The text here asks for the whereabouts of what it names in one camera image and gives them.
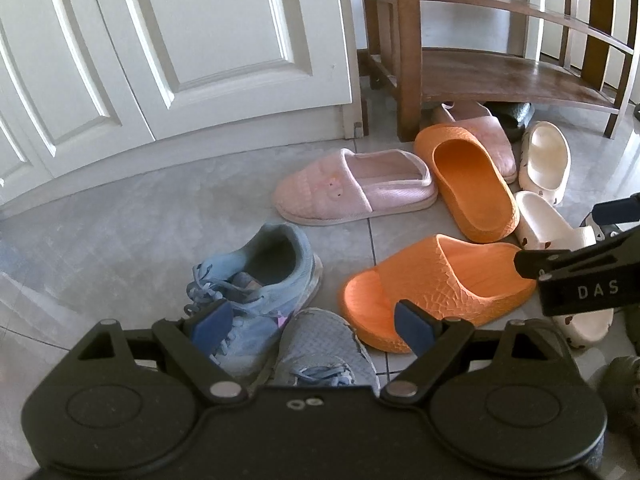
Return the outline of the brown wooden shoe rack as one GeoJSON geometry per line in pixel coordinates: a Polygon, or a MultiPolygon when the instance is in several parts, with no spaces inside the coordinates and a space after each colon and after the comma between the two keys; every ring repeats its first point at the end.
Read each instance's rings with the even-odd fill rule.
{"type": "Polygon", "coordinates": [[[363,0],[367,49],[360,73],[386,87],[397,104],[400,140],[421,129],[425,103],[502,101],[574,106],[608,113],[604,136],[623,123],[639,63],[639,0],[363,0]],[[559,61],[477,49],[425,47],[422,3],[448,3],[518,14],[563,29],[559,61]]]}

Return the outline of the cream heart slide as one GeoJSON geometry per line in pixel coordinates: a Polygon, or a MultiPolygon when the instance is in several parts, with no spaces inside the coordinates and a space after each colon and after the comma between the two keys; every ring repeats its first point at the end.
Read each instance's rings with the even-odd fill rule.
{"type": "Polygon", "coordinates": [[[522,136],[518,184],[523,191],[558,206],[565,195],[571,161],[562,131],[551,122],[535,122],[522,136]]]}
{"type": "MultiPolygon", "coordinates": [[[[526,250],[577,250],[603,240],[592,226],[573,228],[544,198],[533,192],[520,191],[514,197],[520,211],[515,236],[526,250]]],[[[613,320],[613,309],[552,318],[567,343],[577,350],[600,342],[613,320]]]]}

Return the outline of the blue sneaker with pink logo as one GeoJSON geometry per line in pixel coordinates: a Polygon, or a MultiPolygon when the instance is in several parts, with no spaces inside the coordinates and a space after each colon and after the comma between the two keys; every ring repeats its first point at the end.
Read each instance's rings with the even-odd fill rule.
{"type": "Polygon", "coordinates": [[[268,376],[284,326],[314,299],[322,274],[322,262],[301,228],[266,223],[243,247],[194,266],[184,312],[191,317],[214,301],[230,302],[230,333],[210,359],[253,385],[268,376]]]}

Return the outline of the pink plush slipper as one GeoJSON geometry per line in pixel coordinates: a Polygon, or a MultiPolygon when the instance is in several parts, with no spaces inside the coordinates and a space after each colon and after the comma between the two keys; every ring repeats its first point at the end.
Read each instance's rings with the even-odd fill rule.
{"type": "Polygon", "coordinates": [[[486,148],[491,160],[507,184],[518,176],[511,143],[498,118],[486,106],[475,101],[440,103],[432,110],[433,124],[453,124],[465,128],[486,148]]]}
{"type": "Polygon", "coordinates": [[[430,170],[415,154],[342,148],[283,179],[272,201],[288,221],[333,226],[423,210],[437,196],[430,170]]]}

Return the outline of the white panelled door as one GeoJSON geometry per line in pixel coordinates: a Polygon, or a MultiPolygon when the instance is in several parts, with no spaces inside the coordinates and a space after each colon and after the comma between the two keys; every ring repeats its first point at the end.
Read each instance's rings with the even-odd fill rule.
{"type": "Polygon", "coordinates": [[[349,0],[1,0],[1,199],[352,138],[349,0]]]}

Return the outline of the orange slide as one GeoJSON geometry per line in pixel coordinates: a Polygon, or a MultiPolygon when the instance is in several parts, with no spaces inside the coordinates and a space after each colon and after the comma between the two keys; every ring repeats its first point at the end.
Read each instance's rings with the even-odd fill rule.
{"type": "Polygon", "coordinates": [[[465,128],[434,125],[414,139],[460,232],[475,243],[511,235],[520,221],[515,198],[488,151],[465,128]]]}
{"type": "Polygon", "coordinates": [[[444,234],[424,238],[347,280],[341,315],[368,346],[400,354],[409,351],[394,325],[401,300],[438,320],[456,316],[486,325],[521,307],[536,289],[534,280],[515,269],[519,251],[503,242],[475,244],[444,234]]]}

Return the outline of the dark green textured slide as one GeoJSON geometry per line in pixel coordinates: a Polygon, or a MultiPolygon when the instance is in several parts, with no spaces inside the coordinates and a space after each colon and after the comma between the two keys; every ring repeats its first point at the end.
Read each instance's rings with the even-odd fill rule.
{"type": "Polygon", "coordinates": [[[511,143],[521,140],[535,114],[532,103],[486,102],[485,106],[498,118],[511,143]]]}

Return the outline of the black white laced sneaker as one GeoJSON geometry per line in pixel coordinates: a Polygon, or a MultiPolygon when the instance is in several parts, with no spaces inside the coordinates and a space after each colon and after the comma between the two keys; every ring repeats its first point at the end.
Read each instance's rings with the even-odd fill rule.
{"type": "Polygon", "coordinates": [[[639,446],[639,308],[625,309],[626,333],[634,356],[619,356],[606,369],[599,393],[608,411],[608,428],[639,446]]]}

